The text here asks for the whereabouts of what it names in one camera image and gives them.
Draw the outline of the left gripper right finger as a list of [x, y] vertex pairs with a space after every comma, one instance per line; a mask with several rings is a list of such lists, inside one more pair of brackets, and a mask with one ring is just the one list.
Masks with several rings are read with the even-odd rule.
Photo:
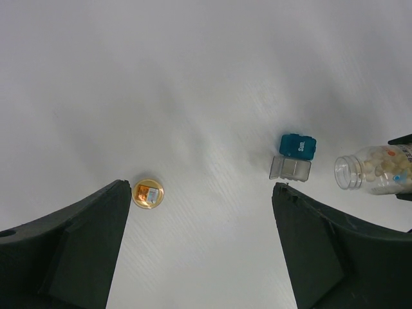
[[277, 183], [277, 231], [298, 308], [411, 308], [411, 233]]

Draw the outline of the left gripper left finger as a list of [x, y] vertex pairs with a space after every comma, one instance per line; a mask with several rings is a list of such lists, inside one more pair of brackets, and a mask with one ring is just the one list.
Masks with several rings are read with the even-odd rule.
[[105, 308], [130, 204], [129, 182], [116, 180], [1, 231], [1, 308]]

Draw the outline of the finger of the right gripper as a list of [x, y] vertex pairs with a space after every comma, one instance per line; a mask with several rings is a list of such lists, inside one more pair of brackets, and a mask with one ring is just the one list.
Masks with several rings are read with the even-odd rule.
[[388, 141], [388, 145], [401, 145], [412, 144], [412, 134], [408, 134], [402, 137], [398, 137]]
[[400, 200], [412, 200], [411, 193], [397, 194], [396, 197]]

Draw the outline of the clear pill bottle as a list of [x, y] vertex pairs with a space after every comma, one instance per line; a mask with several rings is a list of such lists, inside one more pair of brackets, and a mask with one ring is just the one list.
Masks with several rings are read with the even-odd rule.
[[371, 146], [335, 161], [334, 175], [342, 190], [374, 195], [411, 193], [411, 144]]

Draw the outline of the blue pill box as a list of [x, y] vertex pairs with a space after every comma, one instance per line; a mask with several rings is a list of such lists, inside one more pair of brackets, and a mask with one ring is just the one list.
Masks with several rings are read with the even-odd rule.
[[316, 145], [317, 140], [311, 136], [295, 133], [285, 134], [281, 137], [279, 153], [289, 158], [312, 161], [315, 156]]

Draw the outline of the orange bottle cap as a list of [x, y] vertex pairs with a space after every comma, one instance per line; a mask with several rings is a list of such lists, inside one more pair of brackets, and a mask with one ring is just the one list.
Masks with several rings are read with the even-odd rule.
[[164, 194], [164, 187], [159, 181], [143, 178], [132, 189], [132, 201], [142, 209], [153, 209], [162, 203]]

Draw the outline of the grey pill box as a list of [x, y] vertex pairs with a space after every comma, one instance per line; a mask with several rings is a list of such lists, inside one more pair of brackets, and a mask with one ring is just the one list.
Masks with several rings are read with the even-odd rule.
[[269, 179], [281, 178], [297, 182], [306, 182], [309, 179], [311, 161], [299, 160], [284, 156], [275, 156], [270, 167]]

